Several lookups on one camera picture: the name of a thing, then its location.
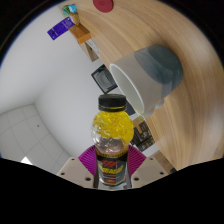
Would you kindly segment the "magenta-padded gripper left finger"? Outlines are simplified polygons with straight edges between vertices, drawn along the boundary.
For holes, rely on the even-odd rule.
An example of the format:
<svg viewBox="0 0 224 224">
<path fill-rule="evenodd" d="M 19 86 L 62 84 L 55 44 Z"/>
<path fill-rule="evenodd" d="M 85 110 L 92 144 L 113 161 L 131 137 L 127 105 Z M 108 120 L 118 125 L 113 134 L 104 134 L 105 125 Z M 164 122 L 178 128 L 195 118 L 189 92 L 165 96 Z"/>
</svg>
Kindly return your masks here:
<svg viewBox="0 0 224 224">
<path fill-rule="evenodd" d="M 81 187 L 96 188 L 97 158 L 95 147 L 89 147 L 79 157 L 70 157 L 57 175 Z"/>
</svg>

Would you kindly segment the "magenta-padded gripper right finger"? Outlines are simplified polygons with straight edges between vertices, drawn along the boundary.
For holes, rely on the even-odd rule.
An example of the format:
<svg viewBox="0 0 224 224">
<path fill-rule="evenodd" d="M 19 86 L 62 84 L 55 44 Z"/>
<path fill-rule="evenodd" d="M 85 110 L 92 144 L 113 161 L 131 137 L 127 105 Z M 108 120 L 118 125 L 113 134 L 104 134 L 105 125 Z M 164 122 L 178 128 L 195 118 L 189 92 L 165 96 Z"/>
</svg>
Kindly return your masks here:
<svg viewBox="0 0 224 224">
<path fill-rule="evenodd" d="M 168 160 L 160 151 L 149 156 L 133 146 L 128 152 L 128 175 L 130 186 L 140 188 L 168 175 Z"/>
</svg>

